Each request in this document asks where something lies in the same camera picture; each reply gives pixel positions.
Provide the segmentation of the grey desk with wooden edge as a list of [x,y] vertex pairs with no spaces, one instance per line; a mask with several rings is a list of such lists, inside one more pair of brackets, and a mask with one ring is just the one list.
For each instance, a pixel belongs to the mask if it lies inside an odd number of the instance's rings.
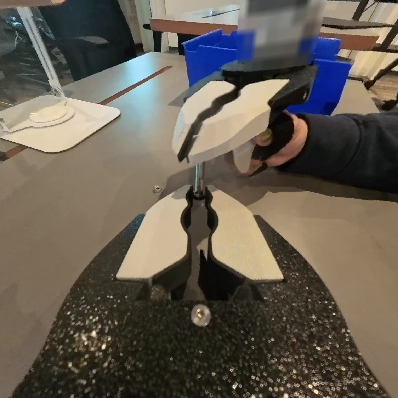
[[[237,28],[238,12],[202,18],[203,11],[208,9],[186,12],[174,16],[151,17],[150,26],[154,31],[196,36],[218,29],[221,29],[225,34],[230,34]],[[340,20],[334,24],[334,27],[332,27],[331,24],[322,26],[320,29],[320,37],[339,39],[341,42],[341,49],[371,51],[380,36],[377,29],[381,28],[381,24],[353,21],[353,25],[353,28],[348,28],[347,25],[343,26],[343,21]]]

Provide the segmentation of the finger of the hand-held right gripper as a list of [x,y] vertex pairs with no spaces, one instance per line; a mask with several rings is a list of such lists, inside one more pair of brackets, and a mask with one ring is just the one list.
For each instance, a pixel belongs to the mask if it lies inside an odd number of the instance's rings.
[[237,97],[237,87],[226,81],[210,81],[186,99],[177,117],[172,149],[177,157],[188,157],[204,122]]
[[195,165],[245,145],[266,130],[271,114],[269,102],[288,83],[289,79],[270,79],[237,89],[236,99],[204,122],[190,155],[177,160]]

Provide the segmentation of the black rolling panel stand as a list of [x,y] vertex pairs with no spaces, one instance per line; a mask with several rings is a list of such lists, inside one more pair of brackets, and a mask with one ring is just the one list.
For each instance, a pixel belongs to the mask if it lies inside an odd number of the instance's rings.
[[381,110],[397,108],[397,92],[389,99],[376,92],[397,68],[397,1],[327,1],[320,36],[341,40],[350,77],[375,94]]

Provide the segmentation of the blue plastic bin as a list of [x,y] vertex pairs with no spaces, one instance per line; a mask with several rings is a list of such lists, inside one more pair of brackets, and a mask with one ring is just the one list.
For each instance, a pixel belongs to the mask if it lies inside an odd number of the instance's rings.
[[[227,35],[221,29],[184,42],[182,46],[189,86],[220,70],[227,62],[235,61],[236,42],[236,30]],[[310,97],[304,104],[290,106],[287,110],[295,114],[332,115],[340,101],[351,63],[338,58],[339,39],[318,37],[312,42],[313,61],[318,66],[318,72]]]

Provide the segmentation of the person's right hand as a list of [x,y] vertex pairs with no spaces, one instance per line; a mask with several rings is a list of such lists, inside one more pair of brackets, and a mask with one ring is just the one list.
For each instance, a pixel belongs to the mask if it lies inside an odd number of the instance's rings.
[[296,158],[305,146],[308,126],[303,119],[289,112],[279,114],[266,130],[251,142],[255,145],[250,163],[254,170],[262,165],[282,166]]

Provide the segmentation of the steel bolt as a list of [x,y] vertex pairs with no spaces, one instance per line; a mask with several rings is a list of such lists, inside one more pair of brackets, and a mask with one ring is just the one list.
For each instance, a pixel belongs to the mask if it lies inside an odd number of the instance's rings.
[[205,163],[198,163],[195,167],[195,181],[193,186],[193,197],[202,200],[205,197]]

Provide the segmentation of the person's right forearm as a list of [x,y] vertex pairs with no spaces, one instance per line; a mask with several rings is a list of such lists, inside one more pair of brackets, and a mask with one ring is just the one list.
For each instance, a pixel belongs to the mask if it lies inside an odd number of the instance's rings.
[[298,114],[308,128],[303,149],[282,172],[381,192],[398,192],[397,109],[366,115]]

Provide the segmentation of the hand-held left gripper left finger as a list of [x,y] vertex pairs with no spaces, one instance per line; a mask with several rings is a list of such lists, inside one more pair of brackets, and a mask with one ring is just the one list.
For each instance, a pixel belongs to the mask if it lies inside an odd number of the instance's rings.
[[184,285],[192,269],[191,208],[190,185],[156,202],[146,212],[116,279],[161,285],[166,291]]

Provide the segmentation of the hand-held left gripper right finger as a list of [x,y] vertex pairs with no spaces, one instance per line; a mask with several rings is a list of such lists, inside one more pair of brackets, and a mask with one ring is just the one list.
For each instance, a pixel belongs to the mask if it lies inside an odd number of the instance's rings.
[[206,187],[209,276],[216,288],[235,291],[284,279],[253,213],[235,198]]

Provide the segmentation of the white display stand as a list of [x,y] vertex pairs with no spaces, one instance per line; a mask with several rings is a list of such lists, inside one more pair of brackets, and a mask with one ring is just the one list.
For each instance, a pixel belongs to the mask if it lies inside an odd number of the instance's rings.
[[38,96],[1,111],[0,137],[51,154],[76,147],[121,114],[113,107],[65,96],[31,11],[31,7],[62,3],[62,0],[0,2],[1,9],[17,9],[51,87],[51,95]]

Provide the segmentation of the black office chair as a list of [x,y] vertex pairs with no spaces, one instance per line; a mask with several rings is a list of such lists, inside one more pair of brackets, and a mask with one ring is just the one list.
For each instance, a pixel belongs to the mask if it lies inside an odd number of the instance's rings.
[[71,0],[39,11],[54,35],[74,81],[137,57],[117,0]]

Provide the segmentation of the flat metal plate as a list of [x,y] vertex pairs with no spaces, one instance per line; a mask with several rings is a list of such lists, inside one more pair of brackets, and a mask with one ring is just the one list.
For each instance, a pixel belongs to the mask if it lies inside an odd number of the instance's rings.
[[202,18],[216,17],[238,11],[240,11],[240,7],[236,5],[232,5],[231,7],[211,8],[203,11]]

